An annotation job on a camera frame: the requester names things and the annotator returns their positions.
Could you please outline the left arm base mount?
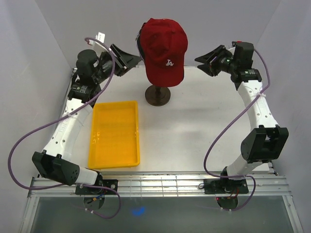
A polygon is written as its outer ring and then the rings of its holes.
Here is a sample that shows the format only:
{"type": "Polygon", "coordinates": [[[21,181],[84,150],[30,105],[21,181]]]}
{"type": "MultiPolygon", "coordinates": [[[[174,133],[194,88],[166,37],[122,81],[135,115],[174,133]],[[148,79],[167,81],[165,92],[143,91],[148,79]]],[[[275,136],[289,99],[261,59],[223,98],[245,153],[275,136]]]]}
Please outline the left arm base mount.
{"type": "Polygon", "coordinates": [[[80,185],[76,186],[75,194],[76,195],[114,195],[115,192],[118,190],[118,180],[117,179],[106,179],[101,180],[99,182],[96,182],[94,184],[95,187],[89,187],[83,185],[80,187],[80,185]]]}

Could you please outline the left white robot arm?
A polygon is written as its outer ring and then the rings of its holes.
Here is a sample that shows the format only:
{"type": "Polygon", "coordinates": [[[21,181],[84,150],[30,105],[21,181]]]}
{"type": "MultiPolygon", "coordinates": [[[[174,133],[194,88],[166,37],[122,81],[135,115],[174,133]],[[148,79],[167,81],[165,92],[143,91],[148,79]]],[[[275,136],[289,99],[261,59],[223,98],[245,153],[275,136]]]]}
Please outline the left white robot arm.
{"type": "Polygon", "coordinates": [[[114,44],[101,54],[92,49],[78,53],[62,120],[44,149],[32,156],[41,177],[68,186],[86,184],[92,194],[102,191],[103,182],[97,171],[72,163],[73,147],[85,119],[93,110],[101,91],[100,84],[111,74],[124,75],[140,61],[139,56],[126,53],[114,44]]]}

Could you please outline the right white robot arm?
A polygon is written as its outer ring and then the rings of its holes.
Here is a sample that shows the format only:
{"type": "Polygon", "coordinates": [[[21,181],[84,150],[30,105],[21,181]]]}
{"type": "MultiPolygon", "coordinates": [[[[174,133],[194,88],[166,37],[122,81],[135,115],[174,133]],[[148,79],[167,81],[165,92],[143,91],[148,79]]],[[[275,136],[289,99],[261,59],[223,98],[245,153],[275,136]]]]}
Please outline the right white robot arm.
{"type": "Polygon", "coordinates": [[[211,77],[220,72],[230,74],[230,79],[243,100],[245,109],[234,119],[247,114],[250,133],[241,142],[241,153],[220,175],[205,179],[201,188],[205,194],[247,194],[246,176],[255,168],[276,160],[289,137],[286,127],[280,127],[274,119],[264,92],[260,72],[253,68],[254,45],[234,41],[234,51],[220,45],[211,52],[195,58],[198,69],[211,77]]]}

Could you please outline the black cap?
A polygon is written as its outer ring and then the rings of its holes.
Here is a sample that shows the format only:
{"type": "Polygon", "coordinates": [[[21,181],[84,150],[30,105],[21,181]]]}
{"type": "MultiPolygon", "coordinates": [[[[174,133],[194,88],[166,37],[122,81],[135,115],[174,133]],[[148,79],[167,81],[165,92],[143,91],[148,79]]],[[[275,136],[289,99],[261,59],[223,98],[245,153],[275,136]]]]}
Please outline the black cap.
{"type": "Polygon", "coordinates": [[[139,55],[140,55],[143,62],[145,62],[144,61],[145,55],[144,55],[144,51],[143,51],[143,48],[142,48],[141,43],[140,43],[140,35],[141,35],[141,31],[142,31],[145,24],[146,24],[146,22],[143,23],[141,29],[139,30],[139,32],[136,36],[137,49],[138,49],[139,55]]]}

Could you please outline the dark red baseball cap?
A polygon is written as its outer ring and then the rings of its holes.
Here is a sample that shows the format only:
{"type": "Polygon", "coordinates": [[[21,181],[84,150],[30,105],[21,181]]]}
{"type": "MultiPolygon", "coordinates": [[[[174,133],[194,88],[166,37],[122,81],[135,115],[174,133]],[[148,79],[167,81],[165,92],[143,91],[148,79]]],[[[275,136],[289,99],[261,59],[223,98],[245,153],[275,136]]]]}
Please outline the dark red baseball cap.
{"type": "Polygon", "coordinates": [[[140,43],[151,84],[174,87],[183,81],[188,38],[178,22],[168,18],[149,19],[141,31],[140,43]]]}

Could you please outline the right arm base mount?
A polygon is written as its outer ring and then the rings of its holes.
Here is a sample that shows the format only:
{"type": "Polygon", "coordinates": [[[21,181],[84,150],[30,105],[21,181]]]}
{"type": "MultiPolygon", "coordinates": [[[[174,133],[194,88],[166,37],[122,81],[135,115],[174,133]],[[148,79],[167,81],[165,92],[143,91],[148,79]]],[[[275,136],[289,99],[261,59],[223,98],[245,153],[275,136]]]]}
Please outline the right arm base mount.
{"type": "Polygon", "coordinates": [[[205,194],[248,194],[249,189],[246,179],[230,180],[225,179],[204,179],[198,185],[199,189],[203,189],[205,194]]]}

